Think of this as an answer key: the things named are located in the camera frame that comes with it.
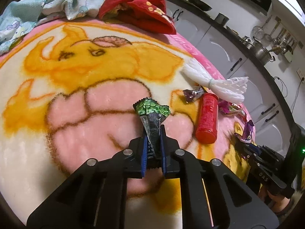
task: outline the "white wall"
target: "white wall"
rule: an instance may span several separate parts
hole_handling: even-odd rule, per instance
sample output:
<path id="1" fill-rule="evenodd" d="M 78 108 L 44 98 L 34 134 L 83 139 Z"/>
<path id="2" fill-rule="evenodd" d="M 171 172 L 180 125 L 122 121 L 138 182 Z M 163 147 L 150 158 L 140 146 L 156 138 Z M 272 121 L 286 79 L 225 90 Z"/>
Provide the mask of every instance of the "white wall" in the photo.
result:
<path id="1" fill-rule="evenodd" d="M 259 8 L 255 7 L 248 0 L 202 0 L 212 7 L 212 10 L 208 11 L 207 14 L 214 19 L 218 13 L 222 13 L 227 16 L 230 20 L 227 23 L 231 29 L 237 31 L 241 37 L 247 35 L 251 36 L 252 28 L 256 25 L 263 25 L 263 23 L 268 18 L 267 16 L 260 13 Z M 305 45 L 305 30 L 295 31 L 295 26 L 291 24 L 291 19 L 285 14 L 276 14 L 275 11 L 270 8 L 268 15 L 273 15 L 275 17 L 278 15 L 287 30 L 293 32 L 295 37 L 298 37 L 298 40 L 301 40 Z M 275 26 L 275 20 L 271 20 L 266 27 L 266 33 L 270 33 L 272 28 Z M 279 27 L 273 37 L 277 36 L 281 27 Z M 271 49 L 272 45 L 267 42 L 263 42 L 268 49 Z M 288 61 L 282 56 L 272 54 L 275 56 L 275 62 L 269 62 L 265 67 L 269 73 L 274 77 L 280 77 L 288 88 L 288 96 L 285 98 L 289 107 L 291 107 L 294 99 L 295 93 L 297 91 L 298 85 L 300 83 L 300 78 L 296 73 L 298 68 L 301 68 L 305 75 L 305 49 L 301 50 L 297 47 L 294 51 L 293 61 L 288 63 Z M 279 88 L 281 89 L 281 83 L 276 81 Z M 305 124 L 305 113 L 303 109 L 305 108 L 305 84 L 301 84 L 297 102 L 295 104 L 293 117 L 295 122 L 298 124 Z"/>

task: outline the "red cloth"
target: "red cloth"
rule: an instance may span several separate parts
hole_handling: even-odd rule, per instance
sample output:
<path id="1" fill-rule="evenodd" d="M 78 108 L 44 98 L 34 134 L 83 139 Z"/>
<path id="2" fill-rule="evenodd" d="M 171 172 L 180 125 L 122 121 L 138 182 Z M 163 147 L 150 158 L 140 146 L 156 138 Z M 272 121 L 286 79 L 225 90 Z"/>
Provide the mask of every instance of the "red cloth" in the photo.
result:
<path id="1" fill-rule="evenodd" d="M 165 0 L 106 0 L 100 7 L 99 18 L 119 4 L 128 9 L 118 11 L 118 20 L 153 33 L 176 34 L 172 19 L 165 14 Z"/>

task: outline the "cabinet handle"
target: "cabinet handle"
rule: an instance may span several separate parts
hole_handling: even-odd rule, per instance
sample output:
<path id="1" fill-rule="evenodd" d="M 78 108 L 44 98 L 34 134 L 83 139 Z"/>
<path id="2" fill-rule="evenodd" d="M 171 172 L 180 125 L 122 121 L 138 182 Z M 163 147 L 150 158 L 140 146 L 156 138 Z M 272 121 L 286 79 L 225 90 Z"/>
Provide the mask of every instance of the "cabinet handle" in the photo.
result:
<path id="1" fill-rule="evenodd" d="M 178 11 L 179 11 L 179 9 L 177 9 L 177 10 L 175 11 L 175 13 L 173 14 L 173 19 L 175 19 L 175 14 L 176 14 Z"/>
<path id="2" fill-rule="evenodd" d="M 278 113 L 279 111 L 277 110 L 276 113 L 272 115 L 269 119 L 266 119 L 265 122 L 271 121 L 275 116 L 277 116 Z"/>
<path id="3" fill-rule="evenodd" d="M 242 58 L 240 58 L 239 60 L 236 61 L 236 63 L 232 66 L 232 68 L 230 69 L 230 71 L 233 71 L 234 68 L 236 67 L 236 65 L 238 65 L 238 63 L 242 61 Z"/>
<path id="4" fill-rule="evenodd" d="M 263 111 L 262 115 L 264 115 L 265 113 L 268 113 L 274 107 L 275 107 L 275 103 L 273 103 L 272 106 L 270 108 L 268 108 L 266 111 Z"/>
<path id="5" fill-rule="evenodd" d="M 179 14 L 178 14 L 178 16 L 177 16 L 177 21 L 179 21 L 179 16 L 181 15 L 183 13 L 183 11 L 181 11 Z"/>

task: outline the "red cylindrical container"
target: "red cylindrical container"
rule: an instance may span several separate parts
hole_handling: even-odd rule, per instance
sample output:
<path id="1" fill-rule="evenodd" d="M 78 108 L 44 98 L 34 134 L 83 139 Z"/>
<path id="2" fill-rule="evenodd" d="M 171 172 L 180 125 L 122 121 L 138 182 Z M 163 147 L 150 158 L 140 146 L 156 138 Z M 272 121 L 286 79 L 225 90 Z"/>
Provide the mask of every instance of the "red cylindrical container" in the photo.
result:
<path id="1" fill-rule="evenodd" d="M 217 139 L 218 97 L 205 93 L 202 97 L 196 138 L 202 144 L 213 144 Z"/>

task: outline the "wall socket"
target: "wall socket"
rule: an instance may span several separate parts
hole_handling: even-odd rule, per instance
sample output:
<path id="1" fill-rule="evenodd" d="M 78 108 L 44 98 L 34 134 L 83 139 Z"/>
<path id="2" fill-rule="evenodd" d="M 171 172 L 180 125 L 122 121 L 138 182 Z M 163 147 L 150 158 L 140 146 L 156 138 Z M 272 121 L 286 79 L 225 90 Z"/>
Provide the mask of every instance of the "wall socket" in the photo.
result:
<path id="1" fill-rule="evenodd" d="M 296 71 L 296 73 L 298 73 L 298 75 L 299 75 L 299 77 L 300 77 L 301 80 L 302 80 L 302 78 L 304 78 L 304 75 L 303 75 L 303 73 L 302 73 L 302 71 L 301 71 L 300 68 Z"/>

